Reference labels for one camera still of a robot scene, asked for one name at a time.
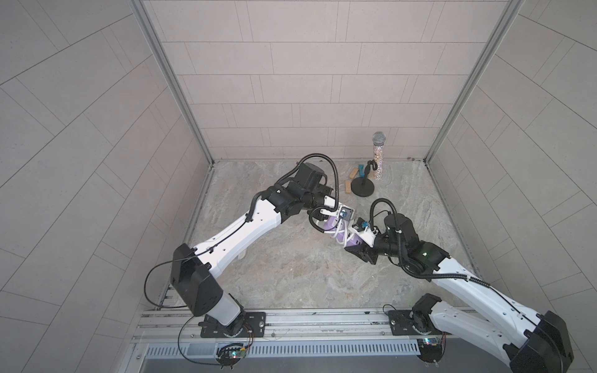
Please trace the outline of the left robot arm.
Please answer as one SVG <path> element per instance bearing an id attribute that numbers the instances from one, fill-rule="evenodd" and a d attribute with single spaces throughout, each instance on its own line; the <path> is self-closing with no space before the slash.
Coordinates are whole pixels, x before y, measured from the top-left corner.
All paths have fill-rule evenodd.
<path id="1" fill-rule="evenodd" d="M 264 191 L 257 192 L 247 213 L 217 235 L 194 246 L 174 250 L 169 281 L 192 315 L 208 315 L 227 337 L 244 328 L 247 313 L 217 282 L 234 259 L 261 236 L 302 211 L 319 233 L 330 218 L 340 225 L 339 175 L 332 158 L 312 153 Z"/>

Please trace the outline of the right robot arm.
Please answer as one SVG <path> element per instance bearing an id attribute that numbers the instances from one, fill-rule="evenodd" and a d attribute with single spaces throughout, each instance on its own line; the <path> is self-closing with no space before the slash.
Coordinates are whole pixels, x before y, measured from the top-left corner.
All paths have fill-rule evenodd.
<path id="1" fill-rule="evenodd" d="M 379 198 L 374 203 L 390 208 L 384 231 L 375 228 L 373 219 L 353 219 L 348 208 L 340 208 L 337 219 L 347 225 L 346 236 L 356 241 L 345 250 L 370 264 L 385 256 L 407 275 L 436 284 L 476 311 L 470 315 L 438 296 L 423 295 L 410 314 L 416 332 L 452 334 L 493 355 L 513 372 L 570 368 L 575 356 L 567 324 L 559 315 L 537 312 L 509 298 L 439 246 L 419 239 L 412 221 L 389 200 Z"/>

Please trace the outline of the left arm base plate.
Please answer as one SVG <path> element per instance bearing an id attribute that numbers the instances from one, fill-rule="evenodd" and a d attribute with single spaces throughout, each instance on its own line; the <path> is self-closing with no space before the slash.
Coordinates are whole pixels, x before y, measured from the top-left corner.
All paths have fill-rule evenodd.
<path id="1" fill-rule="evenodd" d="M 266 318 L 266 312 L 243 311 L 229 326 L 223 326 L 209 315 L 198 325 L 201 327 L 201 338 L 263 337 Z"/>

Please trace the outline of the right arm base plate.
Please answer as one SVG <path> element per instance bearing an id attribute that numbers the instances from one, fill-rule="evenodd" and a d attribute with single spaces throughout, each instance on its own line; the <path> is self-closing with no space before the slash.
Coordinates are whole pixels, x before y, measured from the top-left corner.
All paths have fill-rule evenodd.
<path id="1" fill-rule="evenodd" d="M 436 329 L 429 315 L 412 310 L 390 309 L 385 311 L 389 319 L 390 329 L 394 336 L 440 336 L 442 331 Z"/>

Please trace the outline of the purple power strip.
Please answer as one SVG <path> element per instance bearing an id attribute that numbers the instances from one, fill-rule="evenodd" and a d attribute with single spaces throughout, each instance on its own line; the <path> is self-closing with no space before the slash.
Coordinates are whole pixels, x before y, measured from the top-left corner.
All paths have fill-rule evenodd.
<path id="1" fill-rule="evenodd" d="M 364 242 L 349 222 L 336 216 L 330 216 L 327 219 L 323 224 L 323 230 L 326 234 L 331 235 L 343 248 L 361 245 Z"/>

